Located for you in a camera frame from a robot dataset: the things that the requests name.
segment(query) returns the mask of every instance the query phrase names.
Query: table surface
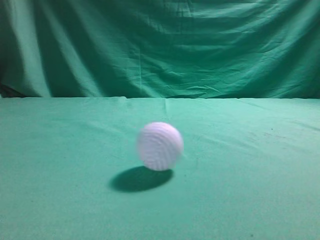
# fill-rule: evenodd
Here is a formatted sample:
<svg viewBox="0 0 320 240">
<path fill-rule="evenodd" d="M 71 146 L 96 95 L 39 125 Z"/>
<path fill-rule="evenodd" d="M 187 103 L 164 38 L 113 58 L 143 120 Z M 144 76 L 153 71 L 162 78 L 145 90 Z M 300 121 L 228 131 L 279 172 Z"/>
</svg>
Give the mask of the table surface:
<svg viewBox="0 0 320 240">
<path fill-rule="evenodd" d="M 177 166 L 136 154 L 180 130 Z M 320 100 L 0 99 L 0 239 L 317 240 Z"/>
</svg>

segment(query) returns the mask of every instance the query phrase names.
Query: green backdrop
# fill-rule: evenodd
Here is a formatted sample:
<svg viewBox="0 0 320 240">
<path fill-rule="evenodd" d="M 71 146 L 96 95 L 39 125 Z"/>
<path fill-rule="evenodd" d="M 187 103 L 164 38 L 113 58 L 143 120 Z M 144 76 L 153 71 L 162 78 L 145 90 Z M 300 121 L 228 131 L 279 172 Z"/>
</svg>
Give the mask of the green backdrop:
<svg viewBox="0 0 320 240">
<path fill-rule="evenodd" d="M 4 96 L 318 98 L 319 0 L 1 0 Z"/>
</svg>

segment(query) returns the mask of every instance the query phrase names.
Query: green fabric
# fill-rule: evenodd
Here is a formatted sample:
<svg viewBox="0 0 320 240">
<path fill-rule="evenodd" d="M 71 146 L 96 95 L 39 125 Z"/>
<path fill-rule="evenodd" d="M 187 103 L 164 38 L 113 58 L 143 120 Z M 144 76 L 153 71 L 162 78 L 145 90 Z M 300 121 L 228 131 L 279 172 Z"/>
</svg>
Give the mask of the green fabric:
<svg viewBox="0 0 320 240">
<path fill-rule="evenodd" d="M 319 106 L 317 99 L 3 98 L 0 239 L 316 240 Z M 173 171 L 139 167 L 136 137 L 152 121 L 183 135 Z"/>
<path fill-rule="evenodd" d="M 319 98 L 319 0 L 1 0 L 26 96 Z"/>
</svg>

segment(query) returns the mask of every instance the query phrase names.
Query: ball dimple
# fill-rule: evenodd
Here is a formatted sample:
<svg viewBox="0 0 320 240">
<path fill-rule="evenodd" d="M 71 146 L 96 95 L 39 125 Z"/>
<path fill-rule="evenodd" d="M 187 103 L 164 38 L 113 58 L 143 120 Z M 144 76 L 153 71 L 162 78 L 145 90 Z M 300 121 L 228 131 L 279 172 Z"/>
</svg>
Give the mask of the ball dimple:
<svg viewBox="0 0 320 240">
<path fill-rule="evenodd" d="M 183 152 L 179 131 L 165 122 L 147 124 L 140 132 L 137 148 L 144 165 L 155 171 L 172 168 Z"/>
</svg>

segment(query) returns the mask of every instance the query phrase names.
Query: golf ball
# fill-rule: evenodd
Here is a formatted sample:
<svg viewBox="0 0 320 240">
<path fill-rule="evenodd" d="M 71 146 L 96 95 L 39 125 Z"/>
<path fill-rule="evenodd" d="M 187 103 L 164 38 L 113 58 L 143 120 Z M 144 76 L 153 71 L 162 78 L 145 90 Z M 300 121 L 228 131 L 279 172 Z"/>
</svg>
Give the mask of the golf ball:
<svg viewBox="0 0 320 240">
<path fill-rule="evenodd" d="M 184 149 L 179 131 L 165 122 L 147 124 L 138 136 L 137 149 L 144 165 L 155 171 L 172 168 Z"/>
</svg>

